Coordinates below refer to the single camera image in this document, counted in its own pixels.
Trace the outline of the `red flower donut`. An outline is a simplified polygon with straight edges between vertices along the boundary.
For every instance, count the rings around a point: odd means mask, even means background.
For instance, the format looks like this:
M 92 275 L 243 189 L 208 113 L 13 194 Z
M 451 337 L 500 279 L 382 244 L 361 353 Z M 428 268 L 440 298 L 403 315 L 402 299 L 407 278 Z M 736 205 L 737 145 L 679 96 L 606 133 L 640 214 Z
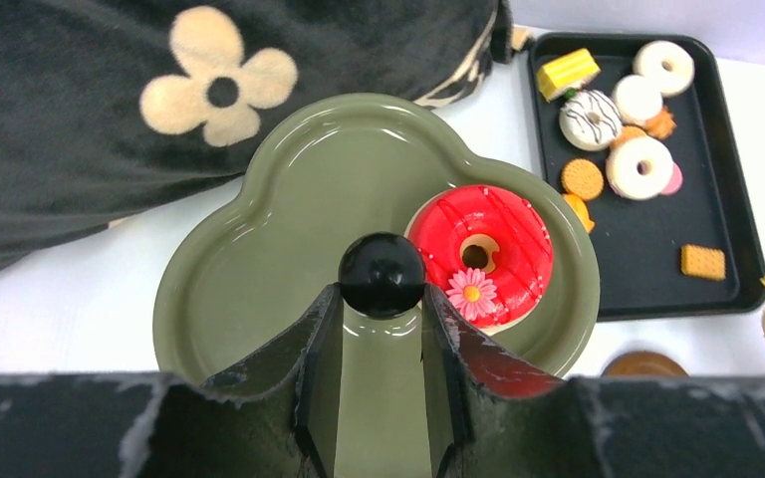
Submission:
M 422 205 L 405 230 L 427 280 L 487 335 L 532 314 L 546 295 L 555 254 L 534 205 L 500 187 L 446 190 Z

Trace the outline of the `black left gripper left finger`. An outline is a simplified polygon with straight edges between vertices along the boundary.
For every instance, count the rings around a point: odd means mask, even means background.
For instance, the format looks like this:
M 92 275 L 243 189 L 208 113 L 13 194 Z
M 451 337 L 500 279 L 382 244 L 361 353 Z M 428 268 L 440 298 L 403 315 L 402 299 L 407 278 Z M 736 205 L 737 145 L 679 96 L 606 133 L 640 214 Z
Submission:
M 344 301 L 326 286 L 301 317 L 202 388 L 231 401 L 230 469 L 242 477 L 331 477 L 343 371 Z

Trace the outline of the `green three-tier serving stand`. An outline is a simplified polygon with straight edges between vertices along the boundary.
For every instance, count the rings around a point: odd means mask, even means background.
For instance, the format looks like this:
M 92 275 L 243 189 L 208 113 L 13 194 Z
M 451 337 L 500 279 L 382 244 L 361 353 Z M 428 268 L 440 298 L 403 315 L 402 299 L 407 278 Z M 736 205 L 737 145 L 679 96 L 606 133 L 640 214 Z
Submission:
M 346 95 L 280 123 L 254 155 L 240 194 L 182 241 L 153 314 L 158 365 L 202 383 L 294 323 L 337 279 L 346 249 L 377 231 L 402 233 L 437 193 L 466 184 L 528 199 L 555 252 L 536 309 L 497 341 L 557 375 L 596 323 L 600 275 L 576 214 L 546 182 L 468 149 L 442 119 L 381 95 Z

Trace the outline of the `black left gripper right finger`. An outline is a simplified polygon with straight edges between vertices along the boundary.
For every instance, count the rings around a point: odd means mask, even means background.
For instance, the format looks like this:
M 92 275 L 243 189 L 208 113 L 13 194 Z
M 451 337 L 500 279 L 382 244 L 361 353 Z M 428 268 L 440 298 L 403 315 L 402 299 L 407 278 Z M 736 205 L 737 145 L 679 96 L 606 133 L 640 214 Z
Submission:
M 422 303 L 430 473 L 434 477 L 533 477 L 544 444 L 528 419 L 563 380 L 467 322 L 436 286 Z

